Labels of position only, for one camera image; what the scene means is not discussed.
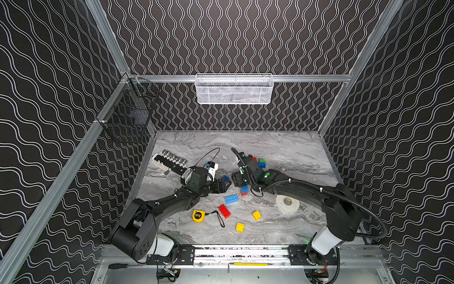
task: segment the yellow lego brick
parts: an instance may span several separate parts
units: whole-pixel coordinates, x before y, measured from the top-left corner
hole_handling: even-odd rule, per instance
[[[242,233],[244,231],[244,224],[237,223],[237,231]]]
[[[254,219],[256,221],[262,217],[262,215],[260,214],[260,212],[258,212],[258,210],[256,212],[252,213],[252,216],[254,217]]]

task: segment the screwdriver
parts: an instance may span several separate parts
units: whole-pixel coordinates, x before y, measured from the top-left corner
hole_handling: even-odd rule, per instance
[[[127,263],[112,263],[112,264],[109,264],[109,269],[121,269],[121,268],[133,267],[133,266],[145,266],[145,264],[129,265]]]

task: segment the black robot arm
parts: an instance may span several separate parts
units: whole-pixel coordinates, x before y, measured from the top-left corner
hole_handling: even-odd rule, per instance
[[[206,168],[191,169],[188,183],[176,189],[173,195],[158,200],[133,200],[112,229],[110,243],[134,260],[139,260],[152,246],[162,220],[177,212],[191,209],[199,202],[200,197],[226,192],[232,183],[225,179],[207,180]]]
[[[325,255],[334,246],[343,241],[352,241],[355,236],[368,238],[386,236],[387,230],[383,221],[359,204],[343,184],[337,184],[336,187],[322,186],[291,178],[273,169],[265,172],[251,155],[238,153],[235,148],[232,148],[232,152],[237,156],[240,168],[240,171],[232,174],[235,186],[250,185],[251,190],[259,194],[268,192],[286,195],[311,204],[326,214],[326,229],[314,236],[310,243],[317,253]],[[357,233],[363,213],[370,214],[380,224],[382,231],[379,235]]]

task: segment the red lego brick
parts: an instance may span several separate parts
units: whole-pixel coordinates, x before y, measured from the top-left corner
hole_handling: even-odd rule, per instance
[[[230,212],[227,210],[226,206],[222,204],[219,206],[219,211],[221,211],[222,215],[227,219],[230,216]]]

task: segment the black wire basket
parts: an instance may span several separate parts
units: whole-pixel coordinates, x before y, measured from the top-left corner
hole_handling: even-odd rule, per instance
[[[117,143],[147,143],[151,108],[157,95],[140,92],[136,84],[127,85],[101,123],[107,136]]]

